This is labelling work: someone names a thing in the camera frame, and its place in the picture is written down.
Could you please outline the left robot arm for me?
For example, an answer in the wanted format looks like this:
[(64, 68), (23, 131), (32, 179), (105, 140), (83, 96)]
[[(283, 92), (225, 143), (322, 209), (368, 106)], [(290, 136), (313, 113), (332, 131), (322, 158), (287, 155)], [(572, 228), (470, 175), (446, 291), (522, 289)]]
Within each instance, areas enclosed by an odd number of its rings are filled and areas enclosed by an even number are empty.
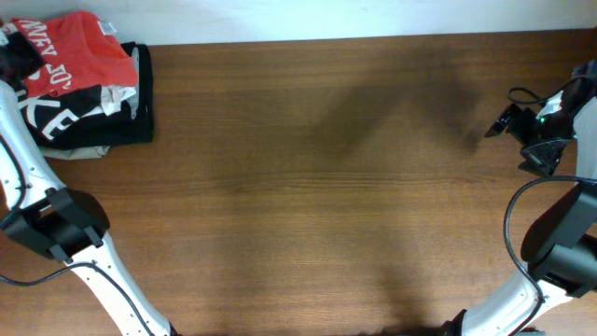
[(42, 65), (23, 34), (1, 35), (1, 187), (8, 213), (1, 232), (36, 254), (64, 263), (43, 282), (75, 273), (123, 335), (174, 335), (172, 323), (145, 297), (120, 260), (109, 220), (88, 193), (56, 176), (31, 136), (14, 90)]

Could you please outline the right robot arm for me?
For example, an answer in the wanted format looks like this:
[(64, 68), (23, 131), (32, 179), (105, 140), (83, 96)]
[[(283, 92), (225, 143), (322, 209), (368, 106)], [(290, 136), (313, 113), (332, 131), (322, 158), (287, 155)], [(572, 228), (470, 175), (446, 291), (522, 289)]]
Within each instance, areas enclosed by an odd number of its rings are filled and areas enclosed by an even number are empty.
[[(546, 97), (513, 99), (486, 132), (511, 134), (521, 145), (520, 169), (535, 180), (510, 199), (503, 238), (516, 272), (483, 303), (461, 311), (439, 334), (533, 335), (530, 325), (548, 310), (596, 289), (596, 62), (576, 67), (570, 79)], [(572, 188), (529, 228), (521, 251), (509, 227), (524, 191), (548, 182)]]

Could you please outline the red printed t-shirt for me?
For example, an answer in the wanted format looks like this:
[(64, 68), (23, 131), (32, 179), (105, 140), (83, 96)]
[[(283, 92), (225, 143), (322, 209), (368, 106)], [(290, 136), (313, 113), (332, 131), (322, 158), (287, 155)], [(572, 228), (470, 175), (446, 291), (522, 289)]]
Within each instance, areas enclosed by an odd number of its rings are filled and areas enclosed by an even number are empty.
[(14, 18), (11, 24), (33, 44), (45, 64), (24, 80), (33, 97), (61, 96), (97, 85), (134, 87), (134, 61), (114, 29), (88, 11), (49, 21)]

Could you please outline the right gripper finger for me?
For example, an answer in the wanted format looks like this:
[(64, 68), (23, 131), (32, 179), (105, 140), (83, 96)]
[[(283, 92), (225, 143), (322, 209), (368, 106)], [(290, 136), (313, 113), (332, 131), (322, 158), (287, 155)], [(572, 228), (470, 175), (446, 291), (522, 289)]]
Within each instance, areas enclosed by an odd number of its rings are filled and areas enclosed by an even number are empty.
[(521, 155), (524, 161), (520, 169), (537, 176), (552, 176), (569, 143), (569, 139), (554, 138), (523, 147)]
[(484, 137), (490, 138), (502, 133), (518, 114), (519, 107), (517, 105), (508, 105), (505, 108), (505, 110), (498, 116), (498, 118), (489, 128), (489, 130), (484, 134)]

